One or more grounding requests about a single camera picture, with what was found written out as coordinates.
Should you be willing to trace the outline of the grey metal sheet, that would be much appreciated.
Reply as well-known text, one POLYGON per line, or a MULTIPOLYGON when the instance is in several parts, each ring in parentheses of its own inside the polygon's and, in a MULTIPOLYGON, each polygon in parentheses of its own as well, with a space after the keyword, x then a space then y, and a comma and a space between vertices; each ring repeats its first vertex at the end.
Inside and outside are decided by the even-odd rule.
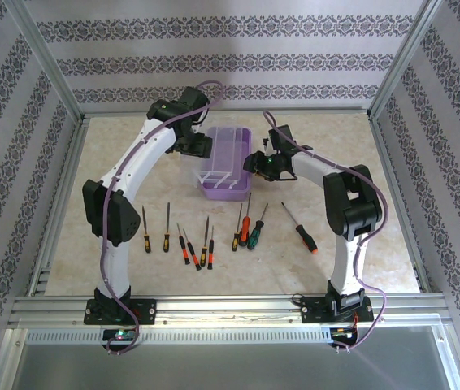
POLYGON ((430 326, 384 327, 352 352, 328 344, 22 345, 12 390, 460 390, 430 326))

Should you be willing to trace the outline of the aluminium front frame rail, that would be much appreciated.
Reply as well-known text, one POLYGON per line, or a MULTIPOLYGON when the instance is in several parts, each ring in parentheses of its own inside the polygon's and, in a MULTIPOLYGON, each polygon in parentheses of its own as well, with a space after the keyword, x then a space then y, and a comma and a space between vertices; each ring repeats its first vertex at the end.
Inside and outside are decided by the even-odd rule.
MULTIPOLYGON (((7 325, 11 328, 58 328, 84 325, 87 297, 17 297, 7 325)), ((261 327, 299 324, 302 310, 287 295, 161 296, 152 314, 156 327, 261 327)), ((381 326, 451 323, 440 293, 391 293, 381 326)))

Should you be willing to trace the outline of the aluminium rear frame rail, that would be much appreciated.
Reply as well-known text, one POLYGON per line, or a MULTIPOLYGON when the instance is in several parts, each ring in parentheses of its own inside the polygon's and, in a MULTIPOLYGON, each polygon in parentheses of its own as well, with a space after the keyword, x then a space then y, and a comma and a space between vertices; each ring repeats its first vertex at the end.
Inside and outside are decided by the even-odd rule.
MULTIPOLYGON (((362 109, 358 107, 333 107, 333 108, 296 108, 296 109, 268 109, 274 115, 301 115, 301 114, 362 114, 368 115, 368 109, 362 109)), ((251 110, 251 109, 210 109, 209 114, 262 114, 263 110, 251 110)), ((145 111, 112 111, 112 112, 98 112, 98 113, 85 113, 83 120, 92 118, 104 118, 104 117, 146 117, 145 111)))

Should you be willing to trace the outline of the orange black handle screwdriver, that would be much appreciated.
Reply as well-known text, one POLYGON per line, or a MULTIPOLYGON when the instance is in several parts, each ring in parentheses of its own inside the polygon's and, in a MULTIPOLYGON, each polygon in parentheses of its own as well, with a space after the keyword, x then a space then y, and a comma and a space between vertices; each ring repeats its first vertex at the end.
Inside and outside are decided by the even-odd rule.
POLYGON ((241 247, 247 246, 247 242, 250 236, 250 201, 251 201, 251 193, 249 193, 245 217, 242 219, 242 223, 241 223, 241 230, 240 230, 239 240, 238 240, 238 244, 241 247))

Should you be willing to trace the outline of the long black orange screwdriver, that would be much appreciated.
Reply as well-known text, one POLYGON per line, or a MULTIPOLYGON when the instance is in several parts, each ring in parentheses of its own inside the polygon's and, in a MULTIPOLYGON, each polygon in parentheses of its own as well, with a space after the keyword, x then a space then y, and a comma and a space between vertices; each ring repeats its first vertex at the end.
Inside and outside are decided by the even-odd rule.
POLYGON ((307 247, 307 249, 311 253, 316 254, 318 252, 318 246, 315 243, 315 240, 313 239, 313 237, 306 231, 303 225, 295 219, 295 217, 293 216, 291 211, 288 209, 288 207, 284 204, 284 202, 281 202, 281 205, 284 207, 284 209, 288 213, 290 219, 295 223, 295 230, 297 234, 301 237, 304 245, 307 247))

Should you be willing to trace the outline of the aluminium frame post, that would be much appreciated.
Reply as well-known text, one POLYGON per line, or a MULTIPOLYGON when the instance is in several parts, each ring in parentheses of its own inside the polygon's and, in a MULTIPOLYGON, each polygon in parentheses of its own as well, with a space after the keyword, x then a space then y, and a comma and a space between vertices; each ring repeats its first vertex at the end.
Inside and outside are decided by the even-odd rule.
POLYGON ((68 85, 56 59, 50 52, 37 24, 30 15, 24 0, 3 0, 17 26, 30 45, 45 74, 50 79, 59 98, 67 108, 75 123, 81 123, 84 112, 81 110, 72 89, 68 85))
POLYGON ((370 121, 374 121, 380 116, 393 90, 396 88, 401 75, 413 58, 414 53, 419 47, 426 31, 436 17, 445 0, 423 0, 422 5, 412 22, 409 32, 402 41, 390 66, 388 73, 383 78, 380 87, 367 110, 370 121))

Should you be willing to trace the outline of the purple plastic toolbox base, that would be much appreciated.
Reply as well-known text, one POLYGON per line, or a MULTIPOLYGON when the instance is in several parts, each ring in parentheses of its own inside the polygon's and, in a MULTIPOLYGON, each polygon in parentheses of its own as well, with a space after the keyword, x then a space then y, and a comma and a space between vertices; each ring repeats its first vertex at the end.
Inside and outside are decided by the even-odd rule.
POLYGON ((241 178, 232 188, 212 188, 200 186, 207 199, 222 202, 242 202, 246 199, 251 184, 251 174, 243 169, 245 158, 251 154, 252 135, 248 128, 244 128, 244 141, 241 148, 241 158, 239 160, 239 170, 241 178))

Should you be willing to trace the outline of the aluminium side frame rail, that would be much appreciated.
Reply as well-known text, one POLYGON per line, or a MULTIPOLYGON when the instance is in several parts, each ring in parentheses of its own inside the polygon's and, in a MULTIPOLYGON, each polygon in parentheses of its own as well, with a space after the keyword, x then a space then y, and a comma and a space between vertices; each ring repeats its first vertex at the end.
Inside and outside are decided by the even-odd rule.
POLYGON ((388 182, 388 189, 391 194, 391 198, 393 199, 397 220, 399 222, 401 232, 406 243, 406 248, 410 255, 410 262, 414 270, 414 276, 417 279, 417 284, 419 286, 420 292, 431 293, 432 287, 427 277, 427 272, 423 264, 418 243, 415 239, 410 219, 406 212, 405 202, 398 186, 397 176, 394 173, 393 165, 386 149, 382 134, 376 121, 371 118, 368 118, 368 121, 378 154, 380 156, 381 165, 388 182))
POLYGON ((37 251, 30 283, 26 290, 26 297, 35 297, 45 293, 49 278, 48 274, 50 273, 51 264, 58 246, 87 128, 87 120, 83 119, 76 125, 72 133, 72 138, 68 143, 58 186, 54 192, 53 202, 50 207, 50 213, 48 214, 39 250, 37 251))

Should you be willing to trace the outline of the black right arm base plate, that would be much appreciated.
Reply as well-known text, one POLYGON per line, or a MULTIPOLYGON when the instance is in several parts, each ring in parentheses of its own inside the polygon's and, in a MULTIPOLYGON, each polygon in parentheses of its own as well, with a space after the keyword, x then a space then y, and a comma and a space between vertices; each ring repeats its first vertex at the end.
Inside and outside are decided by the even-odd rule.
POLYGON ((340 309, 336 300, 330 297, 303 297, 301 301, 301 317, 303 323, 352 323, 354 314, 360 323, 374 320, 371 300, 364 297, 346 309, 340 309))

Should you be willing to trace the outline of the green black handle screwdriver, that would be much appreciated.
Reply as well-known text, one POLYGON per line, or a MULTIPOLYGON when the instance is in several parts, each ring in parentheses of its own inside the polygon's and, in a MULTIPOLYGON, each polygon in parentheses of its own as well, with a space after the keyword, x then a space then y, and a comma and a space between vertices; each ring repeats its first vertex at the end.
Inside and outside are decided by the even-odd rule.
POLYGON ((263 219, 264 219, 264 215, 266 214, 267 208, 268 208, 268 204, 265 205, 260 219, 256 221, 254 229, 250 233, 249 239, 247 241, 247 246, 246 246, 248 250, 253 250, 258 244, 259 237, 260 237, 262 228, 264 226, 263 219))

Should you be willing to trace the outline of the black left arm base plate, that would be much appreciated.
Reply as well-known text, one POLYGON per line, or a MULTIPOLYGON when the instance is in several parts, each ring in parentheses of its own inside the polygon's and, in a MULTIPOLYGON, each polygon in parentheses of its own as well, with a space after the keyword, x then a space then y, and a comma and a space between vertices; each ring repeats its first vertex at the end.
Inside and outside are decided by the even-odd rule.
POLYGON ((102 326, 134 326, 135 320, 140 325, 154 325, 157 302, 155 299, 130 298, 124 303, 132 312, 128 313, 113 299, 100 302, 96 299, 87 301, 85 307, 84 324, 102 326))

